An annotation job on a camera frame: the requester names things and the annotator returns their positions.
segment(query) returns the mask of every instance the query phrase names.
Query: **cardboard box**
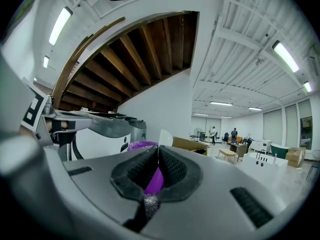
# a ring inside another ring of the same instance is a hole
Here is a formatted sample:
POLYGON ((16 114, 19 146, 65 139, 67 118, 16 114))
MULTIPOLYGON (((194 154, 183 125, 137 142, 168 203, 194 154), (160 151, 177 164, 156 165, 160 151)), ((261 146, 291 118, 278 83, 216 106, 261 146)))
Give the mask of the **cardboard box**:
POLYGON ((288 160, 288 166, 301 167, 306 156, 305 147, 291 147, 285 155, 285 159, 288 160))
POLYGON ((208 145, 188 140, 185 138, 173 137, 172 147, 193 151, 202 155, 208 155, 208 145))

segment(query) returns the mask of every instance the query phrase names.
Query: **wooden beam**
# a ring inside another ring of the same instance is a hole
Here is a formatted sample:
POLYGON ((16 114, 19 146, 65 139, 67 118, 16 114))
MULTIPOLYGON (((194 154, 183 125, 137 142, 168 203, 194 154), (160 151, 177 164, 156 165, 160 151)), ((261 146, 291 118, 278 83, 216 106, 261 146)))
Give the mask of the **wooden beam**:
POLYGON ((87 75, 81 73, 79 74, 75 81, 77 81, 78 83, 92 89, 95 90, 105 96, 108 96, 118 102, 122 101, 122 97, 118 94, 115 93, 114 91, 110 90, 109 88, 105 87, 104 85, 102 85, 99 82, 96 82, 95 80, 89 78, 87 75))
POLYGON ((146 80, 148 85, 151 85, 152 79, 149 74, 149 72, 146 69, 146 66, 142 59, 140 58, 140 55, 138 54, 134 44, 132 43, 130 37, 127 34, 124 34, 123 36, 120 37, 120 41, 132 57, 133 61, 135 62, 136 69, 139 72, 139 74, 146 80))
MULTIPOLYGON (((142 25, 145 25, 149 22, 152 21, 156 21, 156 20, 160 20, 163 18, 167 18, 167 17, 172 17, 175 15, 180 15, 180 14, 188 14, 190 13, 189 11, 176 11, 176 12, 170 12, 170 13, 163 13, 163 14, 157 14, 157 16, 148 16, 142 19, 137 20, 135 23, 130 24, 130 26, 128 26, 128 28, 126 28, 125 30, 123 30, 122 32, 120 32, 119 34, 117 34, 116 36, 112 37, 111 39, 109 39, 104 45, 109 45, 112 42, 114 42, 115 40, 117 40, 119 37, 121 37, 124 34, 127 34, 131 31, 134 31, 135 29, 139 28, 142 25)), ((103 49, 104 45, 102 45, 99 49, 97 49, 93 54, 91 54, 89 56, 89 58, 87 58, 86 61, 92 60, 98 53, 100 53, 100 51, 103 49)), ((85 64, 87 62, 84 62, 82 65, 80 65, 79 67, 77 67, 77 69, 72 72, 70 74, 70 76, 67 79, 66 85, 64 87, 64 89, 67 89, 68 86, 70 86, 72 84, 72 82, 74 81, 74 79, 77 77, 77 75, 81 72, 81 70, 85 67, 85 64)))
POLYGON ((88 41, 85 42, 85 44, 83 44, 83 46, 79 49, 79 51, 76 53, 76 55, 74 56, 75 59, 79 59, 81 54, 84 52, 84 50, 94 41, 96 40, 99 36, 101 36, 104 32, 106 32, 108 29, 112 28, 114 25, 123 22, 126 18, 125 17, 121 17, 118 18, 117 20, 115 20, 114 22, 111 22, 109 25, 104 26, 103 28, 101 28, 98 32, 96 32, 94 35, 92 35, 88 41))
POLYGON ((151 88, 151 87, 153 87, 153 86, 161 83, 162 81, 167 80, 168 78, 173 77, 173 76, 175 76, 176 74, 179 74, 179 73, 181 73, 181 72, 183 72, 183 71, 185 71, 185 70, 187 70, 187 69, 188 69, 188 68, 183 68, 182 70, 180 70, 180 69, 173 69, 173 70, 172 70, 172 74, 165 74, 165 75, 163 75, 163 76, 162 76, 162 79, 153 81, 151 85, 144 86, 141 91, 135 91, 132 97, 126 98, 126 99, 124 99, 123 101, 121 101, 120 103, 118 103, 118 104, 116 105, 114 111, 117 111, 117 109, 118 109, 118 107, 119 107, 120 105, 122 105, 123 103, 125 103, 125 102, 127 102, 128 100, 132 99, 133 97, 141 94, 142 92, 148 90, 149 88, 151 88))
POLYGON ((191 66, 197 31, 198 14, 192 12, 183 15, 183 66, 191 66))
POLYGON ((133 92, 129 88, 127 88, 122 82, 116 79, 112 74, 110 74, 94 60, 89 60, 85 67, 128 97, 131 97, 133 95, 133 92))
POLYGON ((158 79, 161 79, 161 68, 158 60, 158 56, 156 53, 154 41, 152 40, 151 34, 149 32, 148 25, 143 25, 139 28, 139 32, 142 36, 142 40, 144 42, 144 45, 146 46, 147 52, 149 57, 152 60, 153 64, 153 71, 158 79))
POLYGON ((153 40, 154 48, 162 74, 172 73, 172 62, 170 61, 165 26, 163 20, 157 20, 148 24, 149 32, 153 40))
MULTIPOLYGON (((67 94, 67 93, 64 94, 61 100, 64 101, 64 102, 67 102, 67 103, 71 103, 71 104, 80 106, 80 107, 85 107, 85 108, 88 108, 88 109, 92 108, 92 102, 90 100, 87 100, 87 99, 84 99, 84 98, 81 98, 81 97, 78 97, 78 96, 75 96, 75 95, 72 95, 72 94, 67 94)), ((95 106, 95 110, 108 112, 109 108, 97 104, 95 106)))
POLYGON ((169 63, 170 68, 172 71, 172 51, 171 51, 171 42, 170 42, 170 32, 169 32, 169 26, 168 26, 168 20, 167 18, 163 19, 163 26, 164 26, 164 33, 165 33, 165 41, 166 41, 166 47, 167 52, 169 56, 169 63))
POLYGON ((68 93, 74 94, 74 95, 78 95, 80 97, 83 97, 87 100, 96 102, 96 103, 100 103, 102 105, 106 105, 108 107, 113 108, 115 104, 113 104, 111 101, 107 100, 106 98, 103 98, 101 96, 98 96, 94 93, 92 93, 91 91, 88 91, 86 89, 83 89, 77 85, 70 85, 70 87, 67 90, 68 93))
POLYGON ((66 87, 66 84, 68 82, 68 77, 71 74, 72 69, 74 68, 75 64, 77 63, 77 60, 81 56, 81 54, 84 52, 84 50, 90 45, 94 40, 96 40, 99 36, 101 36, 105 31, 112 28, 114 25, 118 24, 119 22, 124 21, 126 18, 121 17, 114 22, 110 23, 109 25, 104 26, 101 28, 98 32, 91 35, 90 37, 85 37, 82 42, 78 45, 78 47, 74 50, 72 55, 69 57, 68 61, 64 65, 64 68, 62 69, 58 81, 56 82, 54 89, 53 89, 53 98, 54 98, 54 108, 58 109, 61 96, 63 94, 63 91, 66 87))
POLYGON ((66 110, 66 111, 79 111, 81 109, 81 106, 74 105, 68 102, 61 101, 59 110, 66 110))
POLYGON ((184 16, 177 15, 168 17, 168 26, 170 31, 170 41, 172 49, 172 65, 175 69, 183 68, 184 53, 184 16))
POLYGON ((107 58, 111 64, 132 84, 136 91, 141 90, 141 85, 139 84, 138 80, 109 46, 106 46, 101 51, 101 54, 107 58))
POLYGON ((64 65, 62 71, 60 72, 59 78, 55 83, 55 86, 53 88, 52 96, 54 98, 54 108, 58 109, 62 93, 65 89, 65 86, 68 81, 68 77, 74 68, 77 61, 74 61, 73 58, 75 57, 76 53, 79 51, 79 49, 83 46, 83 44, 89 39, 89 37, 85 37, 81 43, 77 46, 77 48, 74 50, 74 52, 71 54, 69 59, 67 60, 66 64, 64 65))

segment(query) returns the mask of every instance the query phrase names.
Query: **white ceiling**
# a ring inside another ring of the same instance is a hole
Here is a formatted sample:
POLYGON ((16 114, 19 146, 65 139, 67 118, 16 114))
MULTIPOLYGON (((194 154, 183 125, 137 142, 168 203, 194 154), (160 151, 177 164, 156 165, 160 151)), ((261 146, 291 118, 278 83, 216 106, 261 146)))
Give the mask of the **white ceiling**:
MULTIPOLYGON (((121 3, 124 1, 52 0, 48 5, 43 0, 42 14, 47 12, 47 18, 43 17, 46 27, 39 57, 47 55, 50 61, 47 69, 39 67, 37 79, 53 87, 79 39, 92 34, 89 29, 121 3), (64 6, 70 7, 73 15, 52 47, 48 39, 64 6)), ((305 81, 319 89, 319 77, 309 61, 309 49, 316 37, 294 2, 219 0, 212 14, 217 20, 205 60, 196 69, 194 113, 213 118, 244 116, 252 113, 248 107, 268 110, 302 98, 306 95, 302 86, 305 81), (299 71, 293 73, 271 49, 276 40, 292 54, 299 71), (212 105, 210 101, 234 106, 212 105)))

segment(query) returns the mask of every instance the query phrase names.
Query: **wooden ceiling joist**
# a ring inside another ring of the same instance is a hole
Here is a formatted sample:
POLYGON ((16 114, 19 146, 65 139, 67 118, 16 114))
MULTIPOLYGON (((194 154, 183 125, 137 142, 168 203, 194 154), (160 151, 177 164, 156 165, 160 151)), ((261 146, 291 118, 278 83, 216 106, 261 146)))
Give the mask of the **wooden ceiling joist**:
POLYGON ((70 73, 85 48, 123 20, 103 27, 74 51, 64 68, 65 77, 56 84, 61 109, 91 109, 96 102, 96 111, 107 112, 191 67, 198 13, 183 11, 131 25, 70 73))
MULTIPOLYGON (((90 109, 92 108, 92 104, 93 104, 93 102, 90 100, 87 100, 85 98, 81 98, 72 94, 68 94, 68 93, 62 96, 62 101, 71 103, 77 106, 90 108, 90 109)), ((110 108, 100 105, 98 103, 96 104, 95 109, 101 112, 108 112, 110 110, 110 108)))
POLYGON ((167 18, 170 32, 172 65, 175 69, 182 70, 184 56, 184 15, 167 18))
POLYGON ((65 101, 60 102, 59 109, 65 111, 78 111, 81 109, 82 106, 74 105, 65 101))
POLYGON ((162 77, 161 68, 160 68, 158 56, 156 53, 154 41, 152 40, 148 25, 143 25, 142 27, 140 27, 139 32, 142 36, 144 45, 146 46, 148 56, 151 58, 152 65, 153 65, 153 72, 158 79, 161 79, 162 77))
POLYGON ((80 73, 75 81, 77 81, 78 83, 92 89, 95 90, 96 92, 99 92, 105 96, 108 96, 118 102, 122 101, 122 97, 118 94, 115 93, 114 91, 110 90, 109 88, 105 87, 103 84, 96 82, 95 80, 91 79, 90 77, 88 77, 87 75, 80 73))
POLYGON ((167 18, 163 19, 163 26, 164 26, 164 34, 165 34, 165 41, 166 41, 166 48, 168 53, 168 60, 169 60, 169 68, 171 69, 172 74, 172 50, 171 50, 171 42, 170 42, 170 32, 169 32, 169 26, 168 26, 168 20, 167 18))
POLYGON ((138 80, 109 46, 105 47, 101 54, 133 85, 136 91, 141 90, 138 80))
POLYGON ((145 79, 148 85, 151 85, 152 79, 149 74, 149 72, 146 69, 146 66, 142 59, 140 58, 140 55, 138 54, 134 44, 132 43, 130 37, 127 34, 124 34, 123 36, 120 37, 120 41, 126 48, 126 50, 129 52, 131 55, 133 61, 135 62, 136 69, 138 70, 139 74, 141 77, 145 79))
POLYGON ((169 43, 170 48, 168 48, 164 22, 162 20, 150 22, 148 28, 153 40, 160 68, 162 69, 162 74, 171 75, 172 61, 171 54, 169 55, 169 51, 171 53, 171 44, 169 43))
POLYGON ((89 60, 85 67, 128 97, 131 97, 133 95, 133 92, 128 87, 126 87, 122 82, 116 79, 112 74, 110 74, 94 60, 89 60))
POLYGON ((67 90, 67 93, 71 93, 71 94, 74 94, 74 95, 77 95, 77 96, 80 96, 82 98, 85 98, 87 100, 90 100, 92 102, 97 102, 97 103, 100 103, 102 105, 106 105, 110 108, 113 108, 114 107, 114 103, 107 100, 106 98, 103 98, 99 95, 96 95, 95 93, 91 92, 91 91, 88 91, 84 88, 81 88, 77 85, 74 85, 72 84, 68 90, 67 90))

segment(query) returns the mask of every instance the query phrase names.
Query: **floor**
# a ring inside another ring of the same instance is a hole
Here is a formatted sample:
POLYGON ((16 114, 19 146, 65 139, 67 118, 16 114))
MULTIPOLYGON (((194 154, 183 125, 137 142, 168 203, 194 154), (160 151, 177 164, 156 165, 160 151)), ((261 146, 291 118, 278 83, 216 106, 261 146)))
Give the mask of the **floor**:
MULTIPOLYGON (((220 154, 218 157, 219 149, 221 148, 229 149, 230 145, 216 143, 215 146, 213 146, 211 144, 208 148, 208 156, 225 160, 240 168, 239 165, 242 163, 242 158, 239 158, 239 161, 237 161, 238 157, 235 157, 235 159, 233 157, 225 158, 223 154, 220 154)), ((287 206, 294 201, 305 198, 313 185, 313 180, 316 174, 316 170, 314 169, 310 177, 306 179, 312 164, 313 162, 304 161, 300 168, 287 165, 282 181, 277 188, 272 189, 271 191, 274 192, 275 195, 279 196, 287 206)))

